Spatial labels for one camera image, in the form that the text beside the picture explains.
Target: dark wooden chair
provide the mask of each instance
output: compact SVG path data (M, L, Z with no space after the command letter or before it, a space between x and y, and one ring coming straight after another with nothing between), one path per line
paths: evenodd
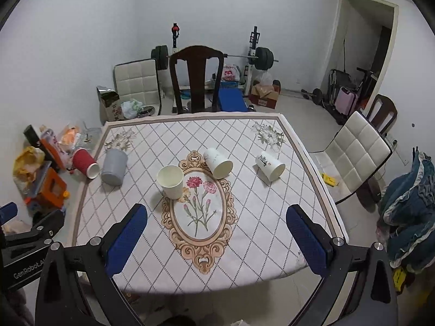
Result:
M210 58L219 59L219 68L216 74L215 89L213 91L212 106L205 109L205 64ZM177 113L183 113L181 104L180 86L178 84L175 64L177 60L184 60L188 64L189 84L191 90L191 111L194 112L216 112L218 111L218 92L220 87L220 78L223 69L223 53L219 50L207 46L193 45L176 52L169 58L169 71L172 80L173 93L177 104Z
M379 108L378 112L375 114L372 120L369 120L371 124L379 131L381 135L384 135L387 129L391 126L391 124L394 122L394 120L397 118L397 109L394 106L393 101L386 97L385 95L377 94L375 96L375 100L373 101L373 104L371 105L370 110L367 114L367 119L370 119L371 113L373 112L373 109L375 108L376 103L378 100L381 101L381 107ZM384 126L384 128L380 129L379 127L383 124L387 116L392 113L392 118L388 123Z

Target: pink suitcase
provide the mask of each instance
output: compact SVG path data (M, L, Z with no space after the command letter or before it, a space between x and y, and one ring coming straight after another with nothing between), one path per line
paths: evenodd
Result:
M348 90L345 87L340 87L340 90L338 91L337 99L335 100L335 109L346 116L349 116L355 106L357 101L357 95Z

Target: white patterned tablecloth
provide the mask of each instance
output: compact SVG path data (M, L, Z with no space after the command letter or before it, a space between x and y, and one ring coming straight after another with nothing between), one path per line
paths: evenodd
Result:
M286 164L286 170L273 183L255 164L255 156L266 149L252 130L255 123L284 134L280 152L271 153ZM330 235L347 237L325 184L282 115L219 112L107 123L96 153L101 166L104 143L129 129L136 138L127 150L122 186L108 186L100 177L84 186L73 237L74 245L82 245L93 236L104 236L135 203L146 206L147 226L122 273L114 276L121 290L198 293L295 273L306 266L285 223L286 210L295 203ZM204 167L201 154L210 147L234 163L223 181L211 178ZM171 202L164 197L156 175L168 164L184 165L185 181L200 179L201 185L199 179L184 184L190 200ZM213 215L207 230L198 221L197 227L188 224L195 220L193 207L200 201L205 207L206 198L210 198L205 201L210 210L206 217Z

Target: door frame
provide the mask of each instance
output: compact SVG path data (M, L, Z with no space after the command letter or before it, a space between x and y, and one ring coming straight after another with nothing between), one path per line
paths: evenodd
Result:
M392 2L386 1L386 0L372 0L372 1L376 1L376 2L382 3L384 5L393 7L394 8L394 17L393 17L393 26L391 29L390 44L388 45L388 50L387 50L387 54L385 57L385 61L384 61L384 64L382 66L381 73L379 74L378 81L376 82L376 86L373 89L373 93L371 93L370 99L369 99L369 101L364 109L364 112L363 112L364 115L367 115L368 110L370 109L371 105L373 104L373 101L375 100L375 96L379 93L379 89L381 87L382 81L384 80L385 74L387 72L387 68L388 68L388 65L390 63L391 55L393 53L394 43L396 40L397 22L399 19L399 6L398 5L396 5ZM329 72L328 64L329 64L329 61L331 59L332 48L334 47L335 39L337 37L337 27L338 27L338 21L340 19L340 15L341 15L342 3L343 3L343 0L338 0L337 12L335 14L334 29L332 31L331 40L329 42L328 53L327 53L327 56L326 56L326 59L324 62L324 66L323 66L323 73L321 74L321 82L323 82L323 79L324 79L326 73Z

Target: gray cup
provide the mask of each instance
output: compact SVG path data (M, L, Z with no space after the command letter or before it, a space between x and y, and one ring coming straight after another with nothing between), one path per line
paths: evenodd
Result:
M112 186L121 186L127 169L127 153L118 148L108 149L104 158L101 180Z

